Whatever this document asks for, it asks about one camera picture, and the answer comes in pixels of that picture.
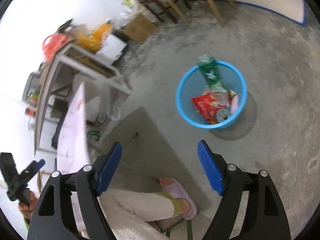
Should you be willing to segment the person left hand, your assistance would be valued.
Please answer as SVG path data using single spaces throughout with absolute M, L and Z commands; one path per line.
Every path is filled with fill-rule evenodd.
M 19 202 L 18 208 L 19 208 L 20 212 L 22 213 L 24 219 L 31 221 L 31 217 L 32 217 L 34 210 L 35 210 L 35 207 L 37 205 L 38 198 L 35 195 L 35 193 L 33 193 L 33 191 L 29 190 L 28 193 L 29 193 L 29 196 L 27 198 L 29 199 L 29 204 Z

